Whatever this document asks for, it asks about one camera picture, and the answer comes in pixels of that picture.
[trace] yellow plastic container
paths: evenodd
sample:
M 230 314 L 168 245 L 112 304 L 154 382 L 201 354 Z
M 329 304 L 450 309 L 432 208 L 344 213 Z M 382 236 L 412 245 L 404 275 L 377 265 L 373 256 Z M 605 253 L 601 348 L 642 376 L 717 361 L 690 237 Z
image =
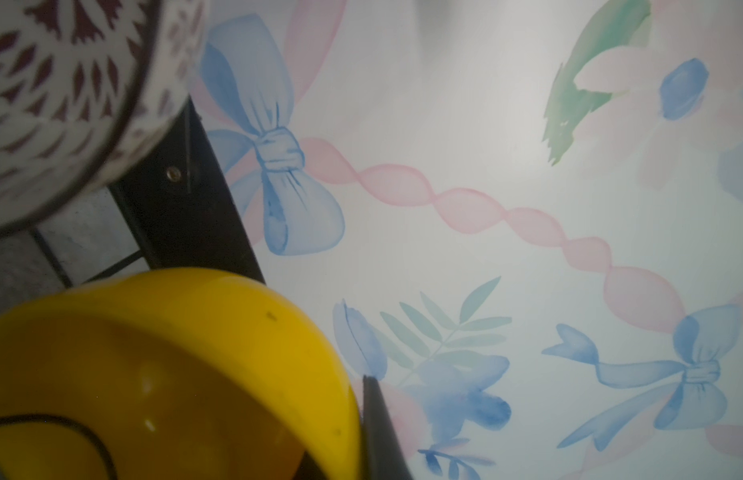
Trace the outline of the yellow plastic container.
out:
M 157 270 L 72 289 L 0 317 L 0 417 L 89 427 L 122 480 L 291 478 L 307 450 L 330 480 L 361 477 L 350 381 L 331 344 L 241 276 Z M 65 427 L 0 427 L 10 480 L 106 478 Z

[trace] pink flower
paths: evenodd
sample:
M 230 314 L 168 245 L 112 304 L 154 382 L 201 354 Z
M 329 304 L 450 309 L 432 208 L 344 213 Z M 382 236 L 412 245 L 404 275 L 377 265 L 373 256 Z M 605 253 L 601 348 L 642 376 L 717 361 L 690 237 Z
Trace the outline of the pink flower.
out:
M 578 88 L 624 93 L 588 114 L 576 139 L 596 138 L 589 168 L 604 172 L 638 151 L 639 182 L 661 188 L 682 144 L 714 152 L 743 141 L 743 0 L 703 24 L 691 0 L 655 0 L 648 48 L 616 47 L 588 62 Z

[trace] patterned ceramic vase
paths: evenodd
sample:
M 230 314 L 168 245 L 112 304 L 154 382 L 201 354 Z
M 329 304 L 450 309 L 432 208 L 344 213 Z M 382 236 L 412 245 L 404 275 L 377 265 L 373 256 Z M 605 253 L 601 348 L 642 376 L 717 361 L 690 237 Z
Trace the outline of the patterned ceramic vase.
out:
M 0 0 L 0 236 L 117 179 L 182 108 L 210 0 Z

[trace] painted ribbon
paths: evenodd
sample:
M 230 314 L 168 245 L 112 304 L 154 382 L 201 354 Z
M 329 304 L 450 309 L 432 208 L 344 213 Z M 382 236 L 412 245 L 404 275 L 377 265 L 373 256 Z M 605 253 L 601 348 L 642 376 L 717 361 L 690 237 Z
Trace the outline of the painted ribbon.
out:
M 259 168 L 230 185 L 243 215 L 260 186 L 264 236 L 278 255 L 312 254 L 337 245 L 345 219 L 334 197 L 305 171 L 305 154 L 287 128 L 294 108 L 290 74 L 259 15 L 212 29 L 201 78 L 243 133 L 207 132 L 223 171 L 252 149 Z
M 716 306 L 684 318 L 673 333 L 673 347 L 684 363 L 673 360 L 614 365 L 602 363 L 590 338 L 564 324 L 557 327 L 563 343 L 542 353 L 560 356 L 596 367 L 598 381 L 614 389 L 651 385 L 683 372 L 681 381 L 650 389 L 618 406 L 591 418 L 558 448 L 568 447 L 593 436 L 593 444 L 602 452 L 622 427 L 652 404 L 671 396 L 654 418 L 660 430 L 685 430 L 711 426 L 723 417 L 727 401 L 714 386 L 720 377 L 719 360 L 737 341 L 741 326 L 741 309 L 737 305 Z

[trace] black wire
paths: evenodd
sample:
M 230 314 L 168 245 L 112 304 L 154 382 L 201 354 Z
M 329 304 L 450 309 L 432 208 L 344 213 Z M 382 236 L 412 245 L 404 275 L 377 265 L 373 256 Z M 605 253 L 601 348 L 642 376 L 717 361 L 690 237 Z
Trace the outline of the black wire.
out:
M 127 266 L 133 264 L 140 258 L 142 258 L 142 252 L 137 250 L 133 254 L 127 256 L 126 258 L 122 258 L 121 260 L 118 260 L 115 264 L 108 266 L 105 270 L 102 270 L 97 275 L 92 276 L 89 278 L 86 282 L 94 282 L 95 280 L 102 280 L 103 278 L 108 278 L 110 276 L 113 276 L 117 274 L 118 272 L 122 271 Z
M 33 237 L 33 241 L 36 243 L 36 245 L 38 245 L 40 252 L 46 257 L 46 261 L 49 262 L 51 268 L 54 269 L 54 274 L 57 275 L 57 278 L 60 279 L 60 282 L 65 285 L 65 288 L 72 287 L 73 281 L 70 280 L 68 272 L 66 272 L 65 268 L 62 267 L 59 258 L 57 258 L 54 252 L 51 251 L 51 247 L 49 246 L 49 243 L 47 243 L 44 236 L 41 235 L 37 228 L 31 228 L 30 232 L 31 236 Z
M 94 449 L 97 450 L 100 458 L 102 458 L 102 463 L 105 465 L 105 472 L 108 474 L 108 480 L 118 480 L 118 475 L 116 475 L 116 466 L 113 464 L 113 457 L 110 456 L 108 447 L 106 447 L 102 440 L 100 440 L 100 437 L 95 435 L 95 433 L 88 427 L 67 417 L 46 415 L 43 413 L 29 413 L 24 415 L 0 417 L 0 427 L 17 425 L 19 423 L 51 423 L 78 432 L 82 436 L 86 437 Z

